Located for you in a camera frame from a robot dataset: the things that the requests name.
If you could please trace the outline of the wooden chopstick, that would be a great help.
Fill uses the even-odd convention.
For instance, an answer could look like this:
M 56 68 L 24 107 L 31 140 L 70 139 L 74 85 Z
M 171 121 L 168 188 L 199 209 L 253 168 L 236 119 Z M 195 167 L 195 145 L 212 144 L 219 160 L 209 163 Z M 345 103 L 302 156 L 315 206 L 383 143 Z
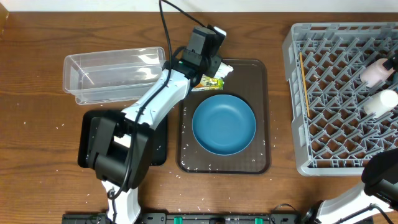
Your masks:
M 302 52 L 299 52 L 298 56 L 299 56 L 299 61 L 300 61 L 300 69 L 301 69 L 302 82 L 303 82 L 303 91 L 304 91 L 304 95 L 305 95 L 307 116 L 308 116 L 308 118 L 310 118 L 310 107 L 309 107 L 309 102 L 308 102 L 308 92 L 307 92 L 307 84 L 306 84 L 306 79 L 305 79 L 305 70 L 304 70 L 304 65 L 303 65 Z

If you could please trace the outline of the dark blue plate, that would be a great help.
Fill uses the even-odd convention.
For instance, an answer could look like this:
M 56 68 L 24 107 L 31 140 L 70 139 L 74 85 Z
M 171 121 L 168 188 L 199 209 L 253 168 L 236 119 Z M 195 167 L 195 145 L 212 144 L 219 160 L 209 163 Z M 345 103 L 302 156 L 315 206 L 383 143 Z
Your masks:
M 232 156 L 247 148 L 256 135 L 256 117 L 243 99 L 213 95 L 203 100 L 192 117 L 197 143 L 218 156 Z

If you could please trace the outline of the white green wrapper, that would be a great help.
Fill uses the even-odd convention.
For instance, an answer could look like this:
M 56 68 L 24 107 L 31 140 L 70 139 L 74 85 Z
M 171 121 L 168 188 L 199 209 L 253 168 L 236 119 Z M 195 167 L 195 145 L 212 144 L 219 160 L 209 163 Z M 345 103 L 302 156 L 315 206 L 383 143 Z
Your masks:
M 210 78 L 203 75 L 200 83 L 192 88 L 192 91 L 222 90 L 224 81 L 221 78 Z

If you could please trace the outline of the pink cup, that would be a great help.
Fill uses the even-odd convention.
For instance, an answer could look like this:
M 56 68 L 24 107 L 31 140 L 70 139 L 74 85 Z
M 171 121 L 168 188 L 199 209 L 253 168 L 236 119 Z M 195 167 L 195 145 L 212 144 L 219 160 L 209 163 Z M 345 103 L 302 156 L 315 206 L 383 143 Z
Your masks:
M 387 80 L 394 72 L 392 65 L 386 58 L 380 58 L 369 65 L 360 75 L 360 80 L 367 83 L 367 87 L 372 88 L 381 81 Z

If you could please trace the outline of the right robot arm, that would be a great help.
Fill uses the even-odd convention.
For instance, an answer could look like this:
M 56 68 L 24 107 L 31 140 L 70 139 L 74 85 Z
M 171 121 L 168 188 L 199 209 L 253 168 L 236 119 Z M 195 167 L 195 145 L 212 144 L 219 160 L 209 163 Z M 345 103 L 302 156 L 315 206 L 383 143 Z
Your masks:
M 368 66 L 360 79 L 373 87 L 397 72 L 397 53 Z M 397 106 L 397 92 L 383 90 L 371 96 L 363 108 L 371 118 L 381 118 Z M 361 182 L 331 200 L 319 201 L 300 223 L 357 223 L 375 214 L 382 214 L 393 223 L 387 212 L 397 211 L 397 148 L 381 152 L 365 166 Z

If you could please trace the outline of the white paper napkin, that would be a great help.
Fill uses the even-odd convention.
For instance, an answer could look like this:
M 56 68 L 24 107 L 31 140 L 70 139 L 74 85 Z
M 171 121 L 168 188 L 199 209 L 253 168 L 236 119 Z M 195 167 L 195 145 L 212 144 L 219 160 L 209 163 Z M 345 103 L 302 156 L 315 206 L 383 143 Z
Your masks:
M 227 65 L 223 62 L 220 63 L 220 66 L 218 67 L 217 72 L 214 75 L 214 78 L 220 79 L 220 78 L 225 78 L 229 72 L 233 71 L 233 67 L 230 65 Z

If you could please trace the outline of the white cup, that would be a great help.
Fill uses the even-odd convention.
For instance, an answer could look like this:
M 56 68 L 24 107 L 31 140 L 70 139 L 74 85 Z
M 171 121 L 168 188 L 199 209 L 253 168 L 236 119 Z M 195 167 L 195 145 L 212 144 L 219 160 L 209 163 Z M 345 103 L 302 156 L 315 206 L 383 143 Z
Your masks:
M 398 104 L 398 96 L 394 90 L 383 90 L 370 97 L 364 104 L 366 114 L 373 114 L 373 118 L 379 118 L 383 114 L 394 109 Z

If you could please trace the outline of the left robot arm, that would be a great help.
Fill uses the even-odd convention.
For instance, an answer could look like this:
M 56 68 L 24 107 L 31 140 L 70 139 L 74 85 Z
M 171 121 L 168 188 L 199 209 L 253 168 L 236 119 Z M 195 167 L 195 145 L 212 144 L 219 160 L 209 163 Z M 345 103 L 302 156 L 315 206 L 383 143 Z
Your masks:
M 160 78 L 133 105 L 84 115 L 78 164 L 93 169 L 102 181 L 111 223 L 135 223 L 139 217 L 138 187 L 152 161 L 155 131 L 169 111 L 202 76 L 230 72 L 218 53 L 225 38 L 218 27 L 195 27 L 188 45 L 172 54 Z

